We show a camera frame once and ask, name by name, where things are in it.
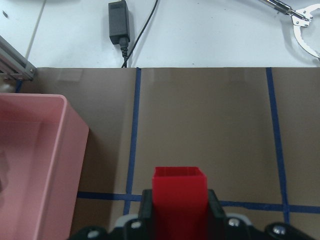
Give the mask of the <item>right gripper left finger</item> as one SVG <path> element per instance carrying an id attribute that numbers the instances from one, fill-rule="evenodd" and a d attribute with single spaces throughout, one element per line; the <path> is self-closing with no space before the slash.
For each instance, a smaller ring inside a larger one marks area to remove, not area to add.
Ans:
<path id="1" fill-rule="evenodd" d="M 119 217 L 109 233 L 111 240 L 155 240 L 155 213 L 152 190 L 143 190 L 137 214 Z"/>

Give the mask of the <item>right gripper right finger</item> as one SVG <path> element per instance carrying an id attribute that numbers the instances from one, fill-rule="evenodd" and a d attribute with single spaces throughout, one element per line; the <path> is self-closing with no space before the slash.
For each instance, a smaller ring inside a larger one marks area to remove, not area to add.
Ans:
<path id="1" fill-rule="evenodd" d="M 240 214 L 226 214 L 215 192 L 208 190 L 208 240 L 251 240 L 249 224 L 248 219 Z"/>

